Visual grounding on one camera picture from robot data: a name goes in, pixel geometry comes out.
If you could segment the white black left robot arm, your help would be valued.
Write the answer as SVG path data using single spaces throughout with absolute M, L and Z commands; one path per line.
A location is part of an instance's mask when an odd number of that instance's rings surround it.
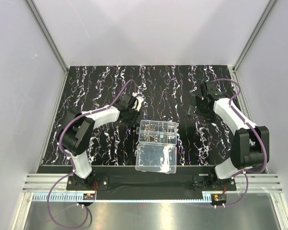
M 96 186 L 95 173 L 88 160 L 88 147 L 93 130 L 108 123 L 122 121 L 133 126 L 140 114 L 144 98 L 136 93 L 125 94 L 121 99 L 102 108 L 78 112 L 71 111 L 66 116 L 59 132 L 60 151 L 72 163 L 72 185 L 86 190 Z

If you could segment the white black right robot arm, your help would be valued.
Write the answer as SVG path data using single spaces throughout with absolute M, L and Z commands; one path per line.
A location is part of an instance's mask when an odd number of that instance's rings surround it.
M 229 158 L 211 169 L 203 186 L 220 189 L 240 173 L 263 173 L 269 162 L 268 128 L 248 119 L 234 104 L 234 96 L 217 89 L 215 80 L 202 83 L 199 91 L 190 108 L 210 123 L 220 117 L 234 135 Z

